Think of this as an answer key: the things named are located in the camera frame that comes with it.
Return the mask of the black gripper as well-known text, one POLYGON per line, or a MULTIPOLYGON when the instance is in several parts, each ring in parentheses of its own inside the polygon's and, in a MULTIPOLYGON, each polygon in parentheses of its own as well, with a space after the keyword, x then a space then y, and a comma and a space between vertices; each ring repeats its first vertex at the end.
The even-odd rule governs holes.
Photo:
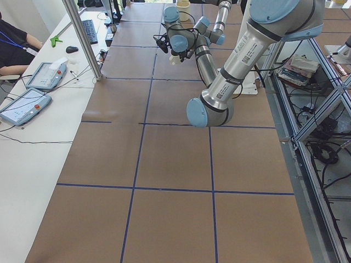
POLYGON ((181 62, 183 62, 185 59, 190 59, 192 57, 192 51, 184 51, 184 52, 177 53, 174 50, 172 50, 171 55, 174 55, 174 56, 179 55, 181 62))

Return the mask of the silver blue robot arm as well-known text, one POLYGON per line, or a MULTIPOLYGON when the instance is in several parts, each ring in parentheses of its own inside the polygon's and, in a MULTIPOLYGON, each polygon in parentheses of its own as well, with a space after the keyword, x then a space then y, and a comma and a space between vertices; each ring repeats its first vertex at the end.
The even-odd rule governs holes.
POLYGON ((232 1, 212 1, 217 5, 214 27, 208 27, 210 21, 202 16, 192 28, 184 28, 180 20, 180 11, 174 6, 168 6, 163 11, 163 24, 166 32, 156 39, 156 44, 164 53, 170 53, 170 61, 182 63, 185 59, 195 56, 196 66, 201 80, 208 88, 218 75, 217 67, 210 52, 210 45, 222 45, 225 41, 225 24, 231 10, 232 1))
POLYGON ((188 102, 189 122, 195 127, 214 127, 231 120, 233 92, 265 50, 272 43, 321 34, 324 9, 324 1, 251 1, 246 32, 209 88, 188 102))

